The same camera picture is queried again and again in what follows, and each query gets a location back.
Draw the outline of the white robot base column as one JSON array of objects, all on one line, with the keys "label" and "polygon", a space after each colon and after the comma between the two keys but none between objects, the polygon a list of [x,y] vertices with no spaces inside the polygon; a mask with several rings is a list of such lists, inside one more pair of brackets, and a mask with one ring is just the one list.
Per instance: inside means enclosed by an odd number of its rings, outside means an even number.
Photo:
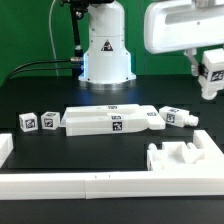
[{"label": "white robot base column", "polygon": [[125,11],[114,0],[89,6],[89,47],[84,54],[82,86],[116,90],[136,79],[131,71],[131,54],[125,47]]}]

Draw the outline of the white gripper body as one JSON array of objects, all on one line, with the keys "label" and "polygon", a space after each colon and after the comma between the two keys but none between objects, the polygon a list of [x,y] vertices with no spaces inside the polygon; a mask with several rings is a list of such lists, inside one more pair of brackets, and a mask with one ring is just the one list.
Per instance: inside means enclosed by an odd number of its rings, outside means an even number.
[{"label": "white gripper body", "polygon": [[224,0],[197,7],[193,0],[151,3],[144,17],[144,45],[152,54],[224,43]]}]

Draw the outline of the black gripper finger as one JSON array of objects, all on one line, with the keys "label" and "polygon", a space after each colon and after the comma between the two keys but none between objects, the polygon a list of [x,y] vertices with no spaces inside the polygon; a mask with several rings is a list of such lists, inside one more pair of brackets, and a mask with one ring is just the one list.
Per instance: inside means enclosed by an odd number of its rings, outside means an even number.
[{"label": "black gripper finger", "polygon": [[196,59],[197,49],[196,48],[186,49],[184,51],[184,55],[187,57],[187,59],[191,64],[191,74],[194,77],[202,75],[204,72],[204,65],[202,63],[199,63]]}]

